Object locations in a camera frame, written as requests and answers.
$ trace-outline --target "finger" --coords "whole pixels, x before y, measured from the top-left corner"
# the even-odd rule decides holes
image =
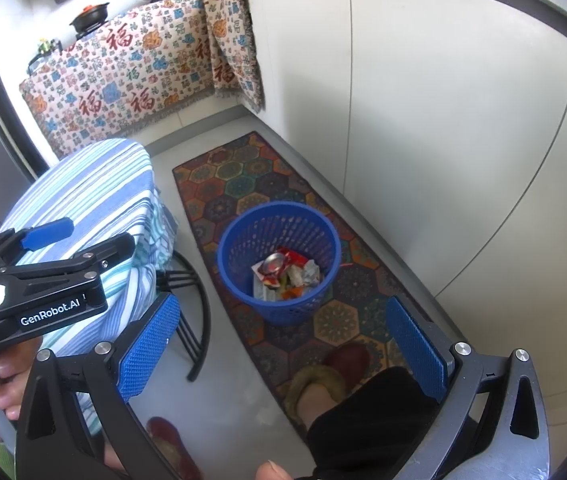
[[[292,480],[292,477],[281,466],[268,460],[256,470],[255,480]]]
[[[103,463],[117,471],[125,471],[125,468],[123,467],[121,460],[119,460],[114,447],[112,447],[112,444],[108,441],[105,442],[105,447],[103,447]]]
[[[41,337],[29,339],[10,346],[0,353],[0,377],[2,379],[25,372],[32,366],[32,361],[41,346]]]
[[[12,380],[0,387],[0,409],[5,410],[10,406],[19,406],[23,400],[25,385],[28,383],[30,371],[27,370],[16,374]]]
[[[6,415],[10,420],[19,420],[19,415],[21,415],[21,407],[10,406],[6,409]]]

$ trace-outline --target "patterned tablecloth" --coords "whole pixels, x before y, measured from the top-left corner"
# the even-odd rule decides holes
[[[217,94],[263,104],[247,0],[163,0],[55,52],[20,85],[57,156]]]

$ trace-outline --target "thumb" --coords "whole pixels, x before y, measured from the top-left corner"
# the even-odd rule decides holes
[[[292,480],[292,477],[281,466],[268,460],[256,470],[254,480]]]

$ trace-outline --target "black pants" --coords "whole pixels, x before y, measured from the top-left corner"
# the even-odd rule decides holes
[[[314,421],[308,447],[321,480],[374,480],[406,453],[430,422],[437,402],[405,368],[382,371]]]

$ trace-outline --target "green sleeve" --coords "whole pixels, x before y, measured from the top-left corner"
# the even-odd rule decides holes
[[[15,480],[14,474],[14,457],[7,450],[5,444],[0,442],[0,468],[12,479]]]

